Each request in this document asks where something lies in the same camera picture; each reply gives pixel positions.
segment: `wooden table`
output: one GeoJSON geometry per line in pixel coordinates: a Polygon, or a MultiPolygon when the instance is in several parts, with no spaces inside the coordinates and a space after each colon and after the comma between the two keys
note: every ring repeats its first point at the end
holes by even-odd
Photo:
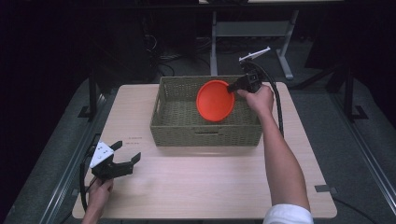
{"type": "MultiPolygon", "coordinates": [[[[302,166],[313,217],[335,217],[329,192],[289,91],[277,83],[285,138],[302,166]]],[[[256,147],[156,147],[149,129],[158,84],[120,87],[101,140],[123,141],[114,162],[142,158],[114,180],[103,217],[119,219],[263,219],[271,207],[263,143],[256,147]]],[[[87,173],[85,183],[92,179],[87,173]]],[[[78,197],[73,216],[83,218],[78,197]]]]}

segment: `gray carpet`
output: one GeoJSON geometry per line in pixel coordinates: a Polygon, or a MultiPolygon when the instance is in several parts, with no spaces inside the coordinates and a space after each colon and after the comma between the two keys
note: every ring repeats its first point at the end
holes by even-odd
{"type": "MultiPolygon", "coordinates": [[[[241,70],[237,59],[245,56],[247,52],[255,49],[264,49],[267,45],[277,47],[281,42],[264,42],[260,46],[251,45],[251,49],[235,54],[219,54],[219,74],[221,75],[241,75],[241,70]]],[[[318,70],[304,68],[304,62],[309,52],[309,42],[293,42],[290,45],[287,58],[290,62],[291,70],[295,79],[287,81],[282,77],[280,65],[273,52],[260,57],[256,63],[261,64],[267,72],[273,75],[277,81],[283,81],[292,86],[309,77],[312,77],[318,70]]],[[[208,53],[201,54],[200,57],[209,62],[208,53]]],[[[171,63],[176,76],[207,76],[208,66],[201,60],[180,59],[171,63]]],[[[171,74],[168,68],[162,67],[163,72],[171,74]]],[[[382,192],[376,185],[369,172],[358,148],[346,124],[342,120],[342,114],[337,110],[332,96],[324,90],[327,78],[323,78],[314,85],[303,91],[291,91],[291,97],[296,105],[304,125],[306,134],[318,159],[320,169],[330,187],[336,188],[334,197],[353,205],[376,220],[377,223],[396,223],[396,217],[390,210],[382,192]]],[[[70,162],[72,153],[78,144],[84,129],[88,125],[87,119],[78,118],[79,110],[87,105],[88,83],[84,82],[71,100],[64,112],[58,127],[47,143],[35,169],[21,191],[13,209],[5,223],[39,223],[43,216],[51,194],[59,182],[64,169],[70,162]]],[[[98,124],[94,128],[95,133],[100,133],[105,125],[106,117],[111,109],[112,102],[117,94],[117,89],[106,96],[104,106],[98,124]]],[[[387,173],[393,185],[396,184],[396,132],[388,123],[381,111],[373,102],[370,93],[360,83],[356,83],[354,103],[361,105],[369,119],[357,120],[356,125],[360,129],[368,145],[373,149],[373,153],[380,162],[382,168],[387,173]]],[[[60,209],[56,211],[54,223],[60,223],[72,210],[77,196],[73,194],[78,189],[78,172],[75,173],[70,186],[64,195],[60,209]]],[[[315,223],[372,223],[359,213],[335,203],[338,215],[332,219],[316,219],[315,223]]],[[[80,220],[70,217],[65,223],[79,223],[80,220]]],[[[199,223],[198,221],[149,221],[146,220],[107,220],[100,223],[199,223]]],[[[205,221],[204,223],[254,223],[253,220],[217,220],[205,221]]]]}

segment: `wrist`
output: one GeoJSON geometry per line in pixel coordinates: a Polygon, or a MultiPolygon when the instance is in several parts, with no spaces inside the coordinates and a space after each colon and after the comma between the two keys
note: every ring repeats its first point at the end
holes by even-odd
{"type": "Polygon", "coordinates": [[[82,224],[95,224],[101,217],[101,212],[98,209],[87,208],[87,211],[82,219],[82,224]]]}

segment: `floor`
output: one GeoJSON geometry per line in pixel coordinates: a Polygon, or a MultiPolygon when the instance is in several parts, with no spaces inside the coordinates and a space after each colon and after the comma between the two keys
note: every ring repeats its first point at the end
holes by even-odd
{"type": "MultiPolygon", "coordinates": [[[[242,75],[237,62],[239,57],[267,46],[276,49],[281,45],[282,38],[260,41],[246,39],[243,42],[247,47],[241,51],[239,49],[237,52],[226,52],[226,50],[219,52],[220,75],[242,75]]],[[[256,63],[261,64],[276,81],[285,82],[288,86],[296,85],[320,72],[317,69],[304,68],[311,44],[309,40],[293,41],[290,44],[287,58],[294,74],[293,80],[286,80],[282,76],[273,50],[258,58],[256,63]]],[[[172,67],[176,77],[209,75],[210,70],[205,63],[209,62],[209,53],[201,53],[198,56],[199,60],[179,59],[166,65],[172,67]]],[[[168,66],[161,66],[161,69],[164,75],[171,76],[172,70],[168,66]]],[[[152,82],[158,83],[160,77],[161,73],[152,82]]],[[[335,202],[338,210],[335,218],[315,219],[315,223],[396,223],[395,211],[392,211],[387,203],[363,159],[361,146],[349,129],[350,124],[340,112],[338,102],[343,99],[343,91],[336,94],[327,93],[324,86],[328,79],[325,77],[304,90],[290,91],[320,169],[327,184],[333,188],[333,197],[344,202],[335,202]],[[360,210],[372,220],[353,208],[360,210]]],[[[64,111],[5,223],[61,223],[67,217],[76,202],[78,192],[77,166],[80,161],[76,161],[78,159],[75,155],[76,148],[86,146],[85,143],[93,139],[96,133],[100,134],[116,95],[117,88],[107,93],[99,104],[100,113],[95,117],[94,122],[88,122],[88,119],[78,118],[80,109],[89,103],[88,81],[81,84],[64,111]],[[62,182],[66,175],[70,176],[70,181],[62,182]]],[[[359,81],[355,81],[354,105],[361,105],[369,118],[356,120],[353,125],[360,131],[390,183],[395,186],[396,130],[388,123],[375,105],[370,92],[359,81]]],[[[192,224],[199,221],[103,219],[99,223],[192,224]]],[[[73,217],[65,221],[65,223],[79,222],[80,220],[73,217]]],[[[254,220],[205,220],[204,223],[243,224],[254,223],[254,220]]]]}

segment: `dark background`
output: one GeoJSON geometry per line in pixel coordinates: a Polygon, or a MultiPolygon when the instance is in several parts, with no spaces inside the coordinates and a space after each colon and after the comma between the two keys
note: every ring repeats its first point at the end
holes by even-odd
{"type": "MultiPolygon", "coordinates": [[[[67,1],[0,2],[0,220],[90,72],[96,74],[102,91],[123,83],[148,83],[155,78],[156,68],[144,47],[147,29],[187,56],[194,53],[196,36],[210,34],[210,13],[196,17],[195,13],[161,12],[149,25],[144,22],[145,12],[121,21],[92,22],[81,21],[73,5],[67,1]],[[181,22],[180,16],[187,19],[181,22]],[[167,23],[159,25],[162,18],[167,23]]],[[[394,4],[362,4],[302,10],[293,38],[316,40],[309,67],[347,63],[396,127],[395,9],[394,4]],[[318,14],[322,20],[313,20],[318,14]]]]}

